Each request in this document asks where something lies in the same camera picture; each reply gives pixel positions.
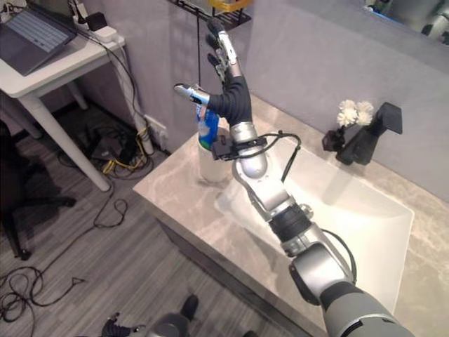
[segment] electrical cable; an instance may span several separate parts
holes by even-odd
[[[79,8],[78,8],[78,5],[76,4],[76,2],[75,1],[71,1],[71,0],[68,0],[67,2],[69,3],[69,6],[72,9],[72,11],[74,12],[74,14],[78,17],[78,23],[80,25],[85,24],[87,22],[86,18],[82,16],[82,14],[79,11]]]
[[[128,203],[125,199],[116,199],[114,202],[114,209],[118,214],[120,214],[120,218],[115,223],[108,225],[101,223],[98,220],[103,211],[106,209],[106,206],[114,196],[115,184],[113,181],[111,181],[111,189],[112,191],[109,193],[109,196],[106,198],[102,207],[94,217],[92,226],[76,236],[49,264],[47,264],[44,269],[40,270],[33,266],[17,267],[7,272],[5,275],[0,276],[0,290],[2,290],[5,285],[9,286],[9,289],[6,289],[6,293],[0,296],[0,321],[4,320],[6,323],[16,322],[24,315],[26,309],[28,308],[32,315],[32,325],[29,336],[33,337],[36,328],[36,315],[34,313],[34,307],[44,308],[56,304],[60,300],[62,300],[68,293],[70,293],[70,291],[75,286],[87,282],[85,279],[72,277],[72,284],[62,293],[62,295],[58,296],[56,299],[51,300],[47,303],[42,303],[36,299],[36,296],[38,296],[44,289],[44,274],[57,260],[60,259],[61,256],[63,256],[70,248],[72,248],[73,245],[75,245],[75,243],[80,240],[80,238],[84,237],[89,232],[92,232],[94,229],[111,229],[120,226],[124,222],[126,212],[128,210]],[[26,271],[32,272],[33,276],[30,277],[26,275]],[[25,287],[19,289],[18,287],[20,287],[19,283],[21,280],[22,282],[24,282]]]
[[[110,50],[107,46],[105,46],[100,40],[96,39],[95,37],[79,30],[79,29],[74,29],[72,27],[70,27],[69,29],[71,29],[72,31],[74,31],[75,33],[77,33],[78,35],[81,35],[82,37],[84,37],[85,39],[92,41],[94,44],[97,44],[98,46],[101,46],[102,48],[104,48],[104,50],[106,51],[109,59],[111,60],[112,65],[116,68],[117,73],[120,75],[119,69],[117,68],[117,66],[115,65],[115,63],[113,62],[111,56],[113,56],[115,58],[115,60],[120,64],[121,68],[124,70],[124,72],[126,73],[126,76],[129,78],[130,83],[131,83],[131,88],[132,88],[132,92],[133,92],[133,97],[132,97],[132,101],[131,101],[131,105],[133,107],[133,117],[138,114],[143,122],[145,123],[145,128],[143,128],[142,130],[138,131],[138,135],[141,139],[141,141],[146,141],[149,139],[149,134],[148,134],[148,128],[149,128],[149,124],[148,124],[148,120],[145,117],[145,115],[143,113],[141,113],[141,111],[139,111],[139,109],[137,109],[137,107],[135,106],[135,100],[137,98],[137,86],[135,83],[135,79],[133,77],[133,75],[130,73],[130,70],[128,69],[128,67],[121,61],[120,57],[112,50]],[[125,51],[123,49],[123,47],[120,46],[120,44],[116,41],[116,44],[120,47],[121,52],[123,53],[123,58],[125,60],[127,60],[126,58],[126,54]]]
[[[275,139],[268,144],[266,147],[264,147],[263,149],[261,149],[260,151],[254,152],[252,154],[246,154],[246,155],[239,155],[237,157],[233,157],[232,159],[247,159],[247,158],[252,158],[255,156],[258,156],[259,154],[265,153],[266,151],[268,151],[269,149],[271,149],[278,140],[280,140],[281,138],[294,138],[297,141],[297,145],[295,147],[295,149],[293,150],[293,153],[290,157],[290,159],[287,162],[286,167],[284,168],[284,171],[282,173],[282,182],[285,181],[285,179],[287,178],[288,172],[290,171],[293,162],[295,161],[296,155],[298,153],[299,150],[301,150],[301,138],[298,135],[295,135],[294,133],[284,133],[282,130],[278,131],[278,133],[266,133],[264,135],[261,135],[259,138],[266,138],[266,137],[275,137]]]
[[[199,9],[196,8],[196,52],[198,54],[198,85],[201,86],[201,47],[199,40]]]
[[[102,137],[118,140],[122,147],[126,146],[126,142],[129,141],[131,135],[129,132],[119,128],[118,126],[100,126],[94,129],[94,131]],[[102,171],[106,176],[117,180],[136,180],[145,177],[154,168],[154,162],[152,158],[146,154],[140,139],[136,136],[135,141],[138,145],[140,156],[132,158],[128,164],[120,162],[118,159],[112,159],[106,162],[105,160],[91,158],[94,166]],[[65,154],[63,151],[59,151],[58,162],[66,167],[78,169],[78,166]],[[134,173],[141,172],[142,174],[134,176]]]
[[[115,41],[115,42],[116,42],[117,45],[119,46],[120,51],[121,51],[121,54],[123,55],[123,58],[125,59],[125,62],[128,64],[128,57],[126,56],[125,49],[121,46],[121,44],[118,43],[118,41]],[[111,64],[112,64],[112,66],[116,69],[117,74],[119,75],[121,85],[122,85],[122,86],[127,85],[128,82],[123,80],[123,78],[122,78],[122,76],[121,76],[121,74],[120,74],[119,68],[115,65],[114,62],[112,62],[112,60],[111,60]],[[126,96],[124,96],[124,98],[125,98],[125,100],[126,100],[128,103],[130,103],[130,104],[133,106],[133,110],[134,110],[136,113],[138,113],[138,114],[145,120],[145,125],[146,125],[146,127],[148,127],[148,121],[146,120],[145,115],[144,115],[141,111],[139,111],[139,109],[137,109],[137,108],[135,107],[135,103],[134,103],[134,102],[135,102],[135,99],[134,99],[134,93],[133,93],[133,100],[132,100],[132,101],[130,101],[129,98],[126,97]]]
[[[336,238],[336,240],[344,247],[344,249],[346,249],[346,252],[349,255],[349,260],[351,261],[351,272],[352,272],[352,276],[354,278],[352,283],[355,284],[357,282],[357,265],[356,265],[356,259],[355,259],[354,255],[352,254],[351,249],[349,249],[346,242],[344,242],[344,240],[339,235],[335,234],[334,232],[331,232],[330,230],[324,230],[322,228],[321,228],[321,230],[325,233],[332,235],[334,238]]]

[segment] gray wall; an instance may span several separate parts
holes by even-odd
[[[165,0],[85,3],[125,36],[143,109],[168,127],[174,150],[195,131],[193,107],[171,89],[197,80],[195,18]],[[402,107],[404,134],[385,133],[375,160],[449,200],[449,48],[358,3],[257,0],[251,23],[231,32],[250,89],[321,131],[335,128],[347,98]],[[204,46],[202,54],[203,87],[217,91]],[[106,72],[92,74],[89,94],[125,116]]]

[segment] black cable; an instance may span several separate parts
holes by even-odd
[[[284,133],[283,131],[279,131],[278,133],[266,133],[264,135],[261,135],[260,138],[266,138],[266,137],[276,137],[270,144],[268,144],[266,147],[264,147],[263,149],[261,149],[260,151],[254,152],[252,154],[246,154],[243,156],[237,156],[237,157],[233,157],[232,159],[247,159],[247,158],[252,158],[255,156],[258,156],[259,154],[265,153],[266,151],[268,151],[269,149],[271,149],[278,140],[280,140],[281,138],[294,138],[297,141],[297,145],[295,147],[295,149],[293,150],[293,153],[290,157],[290,159],[287,162],[286,167],[283,170],[282,173],[282,182],[284,182],[284,180],[286,179],[288,172],[290,171],[293,162],[295,161],[296,155],[298,153],[299,150],[301,150],[301,138],[298,135],[295,135],[294,133]]]
[[[51,300],[47,303],[41,303],[36,299],[44,288],[43,275],[48,269],[60,259],[70,248],[77,243],[80,238],[84,237],[89,232],[93,231],[95,228],[97,229],[111,229],[117,226],[120,226],[125,220],[126,212],[128,210],[128,203],[124,199],[117,199],[114,202],[114,209],[120,214],[120,218],[113,224],[107,225],[98,222],[98,218],[103,213],[104,209],[108,205],[109,201],[112,199],[115,193],[115,184],[111,181],[111,189],[112,191],[109,193],[108,198],[106,198],[104,204],[97,212],[97,215],[93,219],[93,224],[91,227],[84,230],[81,234],[75,237],[43,270],[40,270],[33,266],[27,267],[17,267],[5,275],[0,276],[0,289],[3,289],[5,285],[9,286],[6,293],[0,296],[0,321],[4,320],[6,323],[16,322],[19,318],[21,318],[26,309],[28,308],[32,314],[32,325],[30,331],[30,337],[33,337],[35,326],[36,326],[36,316],[34,314],[33,307],[48,307],[53,305],[60,300],[62,300],[75,286],[80,283],[87,282],[85,279],[79,279],[77,277],[72,277],[71,285],[62,293],[62,295],[58,296],[56,299]],[[28,276],[25,272],[32,272],[32,276]],[[24,280],[25,287],[24,289],[19,289],[18,283],[20,280]],[[15,311],[18,310],[16,315],[11,316]]]
[[[132,135],[129,131],[125,131],[119,126],[99,126],[96,127],[94,131],[102,137],[108,137],[111,139],[118,140],[122,148],[126,146],[126,142],[128,142],[132,137],[134,137],[134,135]],[[59,151],[57,154],[57,159],[61,165],[70,167],[72,169],[78,169],[81,172],[78,166],[65,154],[65,152]],[[141,154],[141,157],[132,158],[128,165],[134,166],[136,165],[137,160],[140,159],[142,160],[143,164],[140,164],[136,168],[125,168],[119,165],[115,165],[112,172],[108,173],[107,175],[117,180],[137,180],[144,178],[154,168],[154,162],[149,155],[143,152]],[[105,162],[107,162],[107,160],[91,158],[91,162],[99,171],[102,171],[102,168],[105,165]],[[138,176],[133,175],[134,173],[141,171],[144,171],[144,173]]]
[[[352,276],[354,278],[352,283],[355,284],[357,282],[357,265],[356,265],[356,259],[354,258],[354,255],[352,254],[351,249],[349,249],[346,242],[344,242],[344,240],[340,236],[335,234],[334,232],[331,232],[330,230],[324,230],[324,229],[321,229],[321,230],[325,233],[332,235],[334,238],[336,238],[337,241],[344,247],[344,249],[346,249],[346,251],[349,255],[349,259],[351,261],[351,271],[352,271]]]
[[[201,86],[201,55],[199,45],[199,9],[196,9],[196,49],[198,53],[198,85]]]
[[[131,87],[133,89],[133,98],[132,98],[132,106],[133,106],[133,110],[134,110],[133,112],[135,114],[139,114],[143,118],[143,120],[145,122],[145,126],[148,127],[148,121],[145,118],[144,114],[141,113],[135,107],[135,99],[136,99],[136,96],[137,96],[137,86],[136,86],[136,83],[135,83],[135,79],[134,79],[133,75],[130,73],[130,71],[128,70],[128,68],[124,65],[124,63],[120,60],[120,58],[116,55],[116,53],[114,51],[111,51],[109,48],[107,48],[104,44],[101,43],[101,41],[99,41],[98,39],[96,39],[96,38],[86,34],[85,32],[82,32],[81,30],[78,30],[78,29],[76,29],[76,33],[81,35],[85,39],[87,39],[89,41],[92,41],[93,43],[103,47],[104,50],[106,51],[107,55],[109,56],[109,58],[110,58],[111,55],[115,57],[115,59],[120,64],[120,66],[123,68],[123,70],[125,71],[126,75],[128,76],[128,78],[130,79],[130,82],[131,82]]]

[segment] yellow object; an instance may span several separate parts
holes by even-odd
[[[227,4],[225,3],[225,0],[208,0],[208,3],[215,7],[216,9],[219,9],[224,12],[234,12],[238,11],[239,9],[242,9],[243,7],[249,6],[253,2],[252,0],[239,0],[236,1],[233,4]]]
[[[143,163],[143,159],[147,156],[147,154],[143,150],[142,139],[141,138],[142,138],[142,135],[145,134],[145,132],[147,132],[147,129],[148,128],[144,128],[143,130],[138,132],[138,134],[135,137],[135,141],[136,141],[136,143],[139,146],[140,154],[141,154],[140,158],[138,159],[138,162],[135,165],[131,166],[131,165],[123,164],[123,163],[121,163],[120,161],[118,161],[116,159],[115,160],[109,160],[106,163],[105,167],[103,168],[103,173],[105,175],[108,175],[109,173],[111,173],[114,170],[116,165],[124,167],[125,169],[128,169],[130,171],[134,171],[136,168],[138,168]]]

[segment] chair leg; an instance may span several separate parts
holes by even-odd
[[[50,197],[50,198],[35,198],[26,199],[20,205],[22,206],[39,206],[39,205],[56,205],[56,206],[66,206],[73,207],[76,200],[70,197]]]
[[[4,214],[1,219],[1,223],[5,229],[6,237],[8,238],[11,249],[13,250],[14,256],[19,257],[21,260],[26,261],[31,256],[31,253],[26,249],[20,247],[19,236],[17,234],[17,228],[15,227],[15,222],[13,216],[8,213]]]

